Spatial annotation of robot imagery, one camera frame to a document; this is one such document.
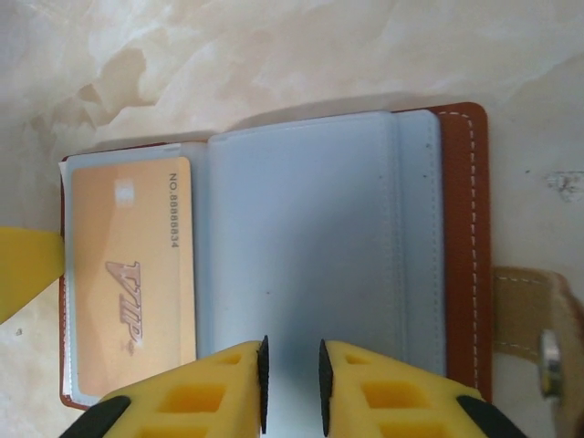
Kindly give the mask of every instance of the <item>white marble background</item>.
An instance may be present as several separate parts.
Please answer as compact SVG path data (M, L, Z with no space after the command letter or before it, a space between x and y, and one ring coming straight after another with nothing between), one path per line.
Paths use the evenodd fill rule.
M0 41L0 224L57 230L67 154L474 100L495 263L584 298L582 0L3 0ZM0 342L0 435L57 436L78 412L57 396L56 288ZM535 376L497 357L496 403L549 437Z

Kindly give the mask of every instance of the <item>yellow clip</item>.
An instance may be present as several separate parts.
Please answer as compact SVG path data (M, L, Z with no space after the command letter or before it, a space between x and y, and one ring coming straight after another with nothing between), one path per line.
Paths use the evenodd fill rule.
M0 323L63 275L58 233L0 227Z

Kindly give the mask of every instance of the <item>white stitching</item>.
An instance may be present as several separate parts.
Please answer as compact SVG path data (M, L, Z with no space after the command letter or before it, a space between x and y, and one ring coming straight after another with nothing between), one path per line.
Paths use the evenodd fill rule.
M473 126L473 121L467 114L462 112L440 112L439 115L449 115L449 116L460 116L468 125L469 137L471 140L471 168L470 168L470 178L471 178L471 243L472 243L472 258L473 258L473 366L474 366L474 387L478 389L478 310L477 310L477 289L478 289L478 277L476 274L477 262L476 262L476 165L475 165L475 131Z
M511 349L521 349L521 350L529 353L531 356L536 356L536 357L538 356L537 352L534 349L531 349L530 347L524 347L523 345L514 344L513 342L504 342L502 340L498 340L495 342L495 344L502 345L504 347L509 347Z
M513 282L529 283L531 285L543 285L544 284L543 281L532 280L530 278L519 278L519 277L513 277L513 276L495 276L495 278L497 280L507 280L507 281L513 281Z

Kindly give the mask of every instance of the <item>brown leather cover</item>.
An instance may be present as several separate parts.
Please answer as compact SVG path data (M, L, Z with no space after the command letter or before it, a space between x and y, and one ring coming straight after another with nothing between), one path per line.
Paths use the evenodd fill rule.
M493 296L487 117L482 107L470 102L428 110L439 117L442 131L447 376L478 388L491 401ZM62 388L62 277L60 285ZM86 409L62 393L61 401Z

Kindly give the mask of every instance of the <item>wallet flap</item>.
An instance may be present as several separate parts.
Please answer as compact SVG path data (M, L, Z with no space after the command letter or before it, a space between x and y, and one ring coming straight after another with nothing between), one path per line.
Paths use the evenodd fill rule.
M210 139L202 354L267 334L275 429L320 430L315 339L444 373L438 128L377 112Z

